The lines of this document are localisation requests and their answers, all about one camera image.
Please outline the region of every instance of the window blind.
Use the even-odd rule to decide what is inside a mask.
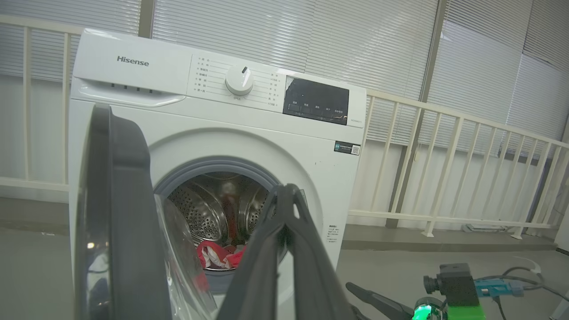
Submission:
[[[569,2],[533,1],[507,121],[556,140],[563,136],[569,113],[567,17]],[[529,149],[530,144],[525,142],[522,152]]]
[[[428,101],[505,124],[530,18],[530,0],[450,0]],[[428,143],[434,117],[419,136]],[[453,120],[441,121],[436,143],[447,146]],[[457,149],[469,149],[474,124],[465,122]],[[503,134],[496,134],[497,154]],[[482,126],[475,152],[484,153],[490,128]]]
[[[418,100],[435,0],[321,1],[306,72]],[[386,139],[393,104],[376,101],[368,138]],[[415,108],[401,106],[392,142],[407,144]]]
[[[138,34],[141,0],[2,0],[0,12],[81,27]],[[61,81],[63,34],[32,31],[32,77]],[[0,25],[0,74],[21,76],[23,29]],[[75,60],[79,36],[71,39],[71,63]]]
[[[156,0],[152,37],[418,99],[436,0]],[[392,104],[375,105],[384,140]],[[407,143],[403,106],[393,141]]]
[[[152,38],[304,71],[313,0],[156,0]]]

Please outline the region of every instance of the cable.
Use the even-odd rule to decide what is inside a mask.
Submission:
[[[502,302],[500,301],[500,296],[493,297],[492,300],[494,300],[494,302],[496,304],[498,304],[498,310],[500,311],[500,314],[502,315],[502,319],[507,320],[506,315],[504,314],[504,310],[502,309]]]
[[[525,271],[529,271],[534,273],[534,271],[532,271],[530,268],[526,268],[524,266],[514,266],[508,270],[506,270],[502,275],[503,276],[507,276],[508,273],[514,271],[514,270],[525,270]],[[540,283],[536,286],[531,286],[531,287],[524,287],[524,290],[536,290],[536,289],[541,289],[544,285],[545,285],[545,279],[543,278],[543,276],[541,275],[541,273],[535,273],[535,275],[539,278]]]
[[[508,279],[508,280],[518,280],[518,281],[522,281],[528,284],[532,284],[532,285],[539,285],[538,282],[530,280],[530,279],[526,279],[526,278],[522,278],[522,277],[514,277],[514,276],[488,276],[488,277],[482,277],[482,278],[478,278],[476,280],[487,280],[487,279]],[[562,297],[563,299],[565,299],[566,301],[569,301],[569,298],[567,298],[564,294],[560,293],[559,291],[548,287],[546,285],[541,286],[539,289],[545,289],[549,292],[551,292],[552,294],[555,294],[557,296]]]

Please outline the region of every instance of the green led light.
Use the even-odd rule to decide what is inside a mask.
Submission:
[[[432,308],[429,305],[418,306],[411,320],[427,320],[431,316]]]

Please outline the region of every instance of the control knob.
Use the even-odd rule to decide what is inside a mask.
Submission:
[[[227,70],[225,85],[232,94],[244,96],[253,89],[253,73],[244,64],[234,65]]]

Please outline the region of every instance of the gray floor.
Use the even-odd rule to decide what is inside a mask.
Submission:
[[[0,319],[72,319],[72,282],[68,237],[0,229]],[[434,276],[439,264],[467,262],[475,277],[499,274],[514,265],[531,266],[515,258],[540,264],[547,283],[569,289],[569,257],[555,251],[508,253],[382,252],[342,250],[337,274],[342,283],[352,281],[369,290],[413,305],[426,293],[423,275]],[[347,293],[348,299],[371,319],[385,319],[372,307]],[[547,319],[560,298],[544,290],[523,298],[503,299],[506,316]],[[500,319],[497,307],[483,300],[487,319]]]
[[[0,319],[72,319],[69,237],[0,229]]]

